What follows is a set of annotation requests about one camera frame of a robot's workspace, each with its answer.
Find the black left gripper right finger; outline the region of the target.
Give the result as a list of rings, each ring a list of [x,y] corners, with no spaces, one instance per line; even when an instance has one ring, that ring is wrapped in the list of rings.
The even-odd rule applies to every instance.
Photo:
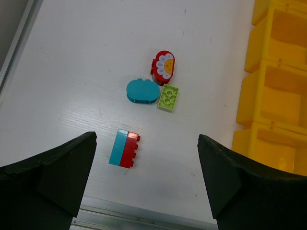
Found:
[[[212,216],[219,229],[306,229],[305,176],[261,164],[202,134],[198,153]]]

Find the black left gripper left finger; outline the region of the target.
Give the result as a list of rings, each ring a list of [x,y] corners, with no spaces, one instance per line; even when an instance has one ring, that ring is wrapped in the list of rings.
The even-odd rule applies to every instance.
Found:
[[[95,132],[0,169],[2,230],[68,230],[96,151]]]

